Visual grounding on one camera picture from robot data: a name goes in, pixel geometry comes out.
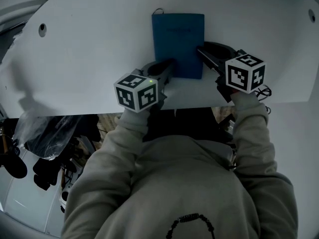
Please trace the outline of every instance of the white table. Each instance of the white table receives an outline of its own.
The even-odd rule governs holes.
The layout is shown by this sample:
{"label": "white table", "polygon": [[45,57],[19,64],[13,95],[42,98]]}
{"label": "white table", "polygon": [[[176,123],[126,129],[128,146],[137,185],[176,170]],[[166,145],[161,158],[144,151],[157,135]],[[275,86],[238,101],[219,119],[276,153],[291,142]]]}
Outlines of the white table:
{"label": "white table", "polygon": [[[113,83],[154,61],[151,14],[159,7],[203,13],[205,40],[267,61],[270,102],[309,99],[319,64],[313,0],[49,0],[0,66],[0,104],[11,118],[31,106],[44,116],[122,112]],[[205,67],[202,80],[173,79],[164,108],[226,105],[216,77]]]}

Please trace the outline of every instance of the blue notebook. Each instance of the blue notebook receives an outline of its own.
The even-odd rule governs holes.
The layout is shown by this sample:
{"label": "blue notebook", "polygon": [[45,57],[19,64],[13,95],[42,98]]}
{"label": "blue notebook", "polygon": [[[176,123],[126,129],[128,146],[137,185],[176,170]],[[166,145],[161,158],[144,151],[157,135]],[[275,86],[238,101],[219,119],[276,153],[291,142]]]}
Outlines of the blue notebook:
{"label": "blue notebook", "polygon": [[174,77],[201,79],[203,62],[196,48],[204,45],[204,15],[154,14],[152,22],[156,60],[174,58]]}

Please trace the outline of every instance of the plastic bag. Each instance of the plastic bag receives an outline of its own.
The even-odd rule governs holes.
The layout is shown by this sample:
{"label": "plastic bag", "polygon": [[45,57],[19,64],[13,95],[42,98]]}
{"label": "plastic bag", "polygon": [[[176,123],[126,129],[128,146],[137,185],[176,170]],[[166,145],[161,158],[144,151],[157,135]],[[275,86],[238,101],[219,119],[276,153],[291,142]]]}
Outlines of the plastic bag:
{"label": "plastic bag", "polygon": [[24,112],[18,120],[13,139],[18,147],[52,160],[61,154],[82,116],[37,117],[34,110]]}

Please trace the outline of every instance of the black object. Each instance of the black object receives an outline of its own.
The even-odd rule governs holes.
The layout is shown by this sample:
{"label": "black object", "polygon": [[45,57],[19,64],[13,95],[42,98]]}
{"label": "black object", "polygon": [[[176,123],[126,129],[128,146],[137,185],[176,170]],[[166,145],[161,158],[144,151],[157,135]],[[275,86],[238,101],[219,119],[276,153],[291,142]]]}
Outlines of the black object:
{"label": "black object", "polygon": [[7,153],[0,154],[0,165],[3,165],[10,175],[21,179],[27,175],[27,167],[19,157],[20,150],[17,148],[17,141],[14,141]]}
{"label": "black object", "polygon": [[273,94],[271,89],[267,85],[264,85],[264,86],[266,88],[263,90],[261,89],[255,90],[257,98],[259,98],[259,96],[263,96],[263,98],[259,99],[259,101],[265,100],[267,97],[270,97]]}
{"label": "black object", "polygon": [[[33,150],[28,150],[30,150],[34,154],[37,154],[37,151],[41,151],[41,149],[37,149],[36,147],[40,146],[42,141],[46,141],[46,139],[52,138],[51,135],[55,133],[56,126],[60,123],[62,118],[63,117],[53,118],[45,129],[45,132],[36,139],[28,141],[25,144],[25,147],[28,149],[29,146],[32,146]],[[50,185],[56,185],[57,176],[61,167],[72,173],[76,173],[76,167],[70,161],[71,155],[76,152],[75,146],[79,144],[79,141],[76,139],[76,137],[86,136],[89,141],[101,140],[101,135],[97,128],[97,123],[99,121],[97,115],[74,116],[74,120],[78,122],[75,127],[73,136],[67,143],[61,154],[53,160],[40,158],[33,167],[33,171],[36,173],[36,175],[34,176],[34,182],[43,190],[47,190]],[[48,142],[49,146],[50,144],[55,144],[54,138],[52,139],[52,141]]]}
{"label": "black object", "polygon": [[197,54],[210,69],[215,70],[219,74],[216,80],[217,89],[229,103],[233,90],[226,85],[225,63],[230,59],[245,55],[246,52],[243,50],[235,51],[232,47],[217,42],[205,42],[203,47],[197,47]]}
{"label": "black object", "polygon": [[155,14],[155,12],[157,12],[158,10],[161,10],[161,13],[164,14],[164,10],[162,8],[158,8],[152,13],[152,15]]}
{"label": "black object", "polygon": [[34,175],[33,181],[35,182],[35,184],[38,187],[40,187],[41,189],[44,189],[45,191],[47,191],[48,188],[50,187],[50,184],[48,182],[42,180],[41,177],[38,176],[37,174]]}
{"label": "black object", "polygon": [[196,140],[227,142],[211,108],[153,111],[148,120],[148,133],[143,142],[167,135],[187,135]]}
{"label": "black object", "polygon": [[62,199],[66,202],[68,200],[69,192],[62,192]]}
{"label": "black object", "polygon": [[70,141],[62,153],[53,160],[40,158],[33,167],[36,173],[34,182],[38,187],[47,190],[50,185],[56,185],[58,173],[61,167],[76,173],[75,165],[70,161],[71,154],[74,153],[75,145]]}
{"label": "black object", "polygon": [[[167,96],[163,93],[163,89],[166,84],[168,84],[173,76],[173,72],[176,68],[176,60],[174,59],[167,59],[161,62],[152,62],[147,65],[145,65],[142,69],[135,69],[132,74],[140,75],[143,77],[155,79],[158,81],[158,102],[157,102],[157,96],[155,95],[155,91],[153,91],[153,96],[149,95],[148,100],[149,102],[145,104],[145,107],[147,105],[150,105],[152,103],[157,103],[156,105],[158,108],[161,108],[164,105],[164,100],[167,98]],[[142,91],[138,91],[138,99],[141,99],[144,96],[145,89]],[[123,106],[128,106],[127,104],[124,104],[123,101],[119,99],[119,103]]]}
{"label": "black object", "polygon": [[219,129],[223,132],[224,137],[227,139],[227,142],[233,140],[233,130],[235,126],[235,117],[233,114],[228,115],[221,123],[219,123]]}

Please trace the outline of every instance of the hole in table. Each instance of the hole in table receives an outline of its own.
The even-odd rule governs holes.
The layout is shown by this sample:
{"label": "hole in table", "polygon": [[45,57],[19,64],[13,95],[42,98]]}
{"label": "hole in table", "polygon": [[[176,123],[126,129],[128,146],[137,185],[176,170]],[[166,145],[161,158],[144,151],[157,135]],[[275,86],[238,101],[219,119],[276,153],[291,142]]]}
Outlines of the hole in table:
{"label": "hole in table", "polygon": [[311,22],[312,22],[312,23],[315,23],[315,21],[316,21],[316,16],[315,16],[314,11],[311,10],[311,9],[309,10],[309,17],[310,17]]}
{"label": "hole in table", "polygon": [[46,25],[45,24],[41,24],[39,27],[39,35],[41,37],[44,37],[46,34]]}
{"label": "hole in table", "polygon": [[69,193],[68,192],[62,192],[62,199],[64,200],[64,201],[67,201],[67,199],[68,199],[68,195],[69,195]]}

